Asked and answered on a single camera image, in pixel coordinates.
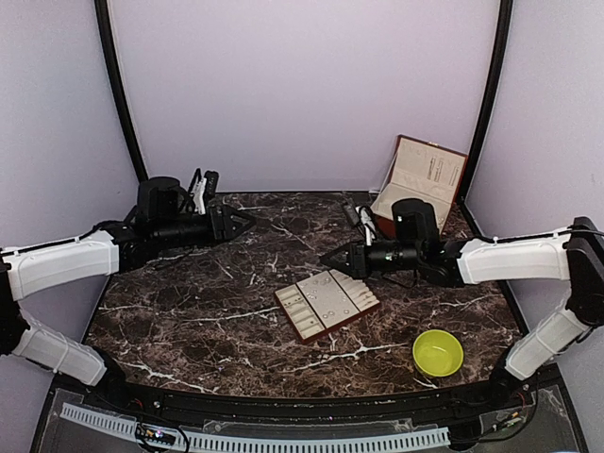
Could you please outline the red jewelry tray insert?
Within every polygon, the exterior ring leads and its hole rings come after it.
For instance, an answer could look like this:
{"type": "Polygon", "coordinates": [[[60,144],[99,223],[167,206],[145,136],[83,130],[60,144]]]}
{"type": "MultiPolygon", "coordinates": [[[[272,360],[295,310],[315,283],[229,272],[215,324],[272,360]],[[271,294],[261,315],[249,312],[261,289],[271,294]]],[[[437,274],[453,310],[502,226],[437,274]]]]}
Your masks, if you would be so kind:
{"type": "Polygon", "coordinates": [[[279,289],[275,297],[302,344],[310,344],[380,306],[362,280],[336,270],[279,289]]]}

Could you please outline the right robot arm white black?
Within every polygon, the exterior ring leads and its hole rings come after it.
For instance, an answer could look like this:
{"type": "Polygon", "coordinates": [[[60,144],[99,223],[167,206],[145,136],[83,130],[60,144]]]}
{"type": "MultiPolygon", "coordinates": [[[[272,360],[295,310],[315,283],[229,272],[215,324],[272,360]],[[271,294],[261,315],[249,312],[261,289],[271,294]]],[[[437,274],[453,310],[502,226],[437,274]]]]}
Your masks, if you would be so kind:
{"type": "Polygon", "coordinates": [[[320,261],[355,279],[414,271],[444,288],[528,279],[570,284],[570,294],[559,307],[501,357],[481,390],[488,408],[504,408],[516,397],[519,383],[579,337],[602,327],[603,234],[589,218],[578,217],[571,226],[528,236],[444,241],[429,203],[402,199],[393,204],[392,214],[393,239],[346,243],[320,261]]]}

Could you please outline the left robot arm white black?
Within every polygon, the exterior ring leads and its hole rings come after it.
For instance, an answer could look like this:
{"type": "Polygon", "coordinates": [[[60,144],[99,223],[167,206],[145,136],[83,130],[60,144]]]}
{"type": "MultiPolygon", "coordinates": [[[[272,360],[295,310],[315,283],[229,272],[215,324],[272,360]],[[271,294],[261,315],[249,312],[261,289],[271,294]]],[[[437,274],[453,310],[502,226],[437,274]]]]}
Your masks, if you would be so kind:
{"type": "Polygon", "coordinates": [[[2,355],[22,357],[96,387],[97,397],[111,410],[126,411],[133,392],[113,376],[120,368],[98,350],[35,319],[19,303],[72,281],[140,269],[164,251],[214,247],[239,238],[256,220],[213,203],[218,178],[215,171],[196,170],[183,188],[174,177],[151,177],[140,183],[136,204],[123,221],[103,221],[79,236],[2,251],[2,355]]]}

